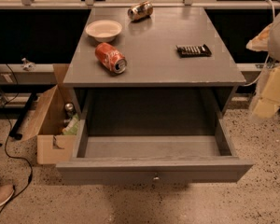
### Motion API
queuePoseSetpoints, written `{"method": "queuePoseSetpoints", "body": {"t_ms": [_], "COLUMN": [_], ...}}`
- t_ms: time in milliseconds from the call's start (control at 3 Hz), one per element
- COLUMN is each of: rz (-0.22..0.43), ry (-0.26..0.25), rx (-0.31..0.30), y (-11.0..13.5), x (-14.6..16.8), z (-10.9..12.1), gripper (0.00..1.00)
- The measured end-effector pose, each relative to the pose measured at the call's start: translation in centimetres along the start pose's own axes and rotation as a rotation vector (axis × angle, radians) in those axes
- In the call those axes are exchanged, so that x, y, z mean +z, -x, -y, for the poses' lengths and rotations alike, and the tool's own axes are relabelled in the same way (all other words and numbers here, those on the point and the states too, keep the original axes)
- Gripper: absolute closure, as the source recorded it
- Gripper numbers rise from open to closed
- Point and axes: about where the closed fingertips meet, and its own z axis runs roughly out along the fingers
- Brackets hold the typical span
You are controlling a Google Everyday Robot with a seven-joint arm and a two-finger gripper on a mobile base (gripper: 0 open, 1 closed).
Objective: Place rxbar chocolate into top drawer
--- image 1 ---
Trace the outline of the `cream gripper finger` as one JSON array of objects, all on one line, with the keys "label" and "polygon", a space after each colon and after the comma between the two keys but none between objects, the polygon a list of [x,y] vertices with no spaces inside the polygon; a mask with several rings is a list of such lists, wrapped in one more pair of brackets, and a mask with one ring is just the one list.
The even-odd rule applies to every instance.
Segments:
[{"label": "cream gripper finger", "polygon": [[258,35],[249,40],[246,48],[253,51],[267,51],[271,25],[267,25]]},{"label": "cream gripper finger", "polygon": [[270,119],[280,108],[280,64],[265,68],[260,74],[256,95],[251,102],[251,114],[256,119]]}]

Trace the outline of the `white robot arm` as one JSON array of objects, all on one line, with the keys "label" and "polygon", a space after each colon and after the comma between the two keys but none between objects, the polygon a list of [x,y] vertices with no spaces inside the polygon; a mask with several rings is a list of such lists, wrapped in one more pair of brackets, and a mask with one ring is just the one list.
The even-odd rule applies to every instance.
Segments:
[{"label": "white robot arm", "polygon": [[251,115],[270,119],[280,108],[280,12],[246,47],[253,51],[267,51],[277,61],[273,69],[264,68],[259,75],[257,93],[250,105]]}]

